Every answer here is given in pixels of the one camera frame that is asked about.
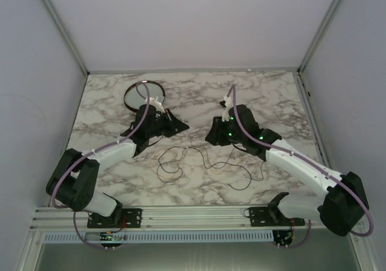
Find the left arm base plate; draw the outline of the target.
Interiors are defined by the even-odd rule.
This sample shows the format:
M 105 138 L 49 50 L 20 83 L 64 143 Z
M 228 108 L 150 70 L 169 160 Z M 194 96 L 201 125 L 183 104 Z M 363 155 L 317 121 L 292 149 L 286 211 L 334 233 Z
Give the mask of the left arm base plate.
M 119 208 L 109 217 L 104 217 L 95 212 L 91 213 L 87 227 L 89 229 L 140 228 L 141 222 L 141 208 Z

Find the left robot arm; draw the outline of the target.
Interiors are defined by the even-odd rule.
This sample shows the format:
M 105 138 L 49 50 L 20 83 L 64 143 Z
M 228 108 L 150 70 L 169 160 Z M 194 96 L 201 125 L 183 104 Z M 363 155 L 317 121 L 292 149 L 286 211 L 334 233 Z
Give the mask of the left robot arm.
M 123 223 L 122 204 L 96 191 L 97 177 L 105 169 L 140 155 L 153 137 L 170 138 L 189 129 L 169 109 L 142 105 L 130 127 L 114 142 L 82 153 L 73 148 L 61 156 L 47 185 L 46 193 L 74 212 L 86 211 L 96 225 L 117 228 Z

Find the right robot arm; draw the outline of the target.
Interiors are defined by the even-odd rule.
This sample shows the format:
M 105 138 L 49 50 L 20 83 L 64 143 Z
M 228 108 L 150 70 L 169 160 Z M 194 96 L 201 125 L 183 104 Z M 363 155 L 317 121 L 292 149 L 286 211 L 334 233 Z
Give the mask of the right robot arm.
M 332 233 L 344 237 L 369 213 L 357 174 L 342 174 L 303 155 L 278 133 L 259 127 L 251 110 L 243 104 L 214 117 L 205 140 L 214 146 L 241 144 L 248 154 L 285 170 L 315 193 L 315 197 L 278 194 L 268 204 L 268 217 L 275 225 L 308 219 L 321 222 Z

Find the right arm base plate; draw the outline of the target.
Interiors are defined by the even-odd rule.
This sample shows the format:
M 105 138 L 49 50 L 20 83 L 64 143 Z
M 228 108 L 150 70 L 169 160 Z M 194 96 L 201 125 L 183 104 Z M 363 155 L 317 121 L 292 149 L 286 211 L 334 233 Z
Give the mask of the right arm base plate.
M 249 207 L 244 210 L 243 215 L 250 220 L 252 227 L 290 227 L 306 224 L 302 218 L 286 218 L 278 210 L 270 209 L 268 206 Z

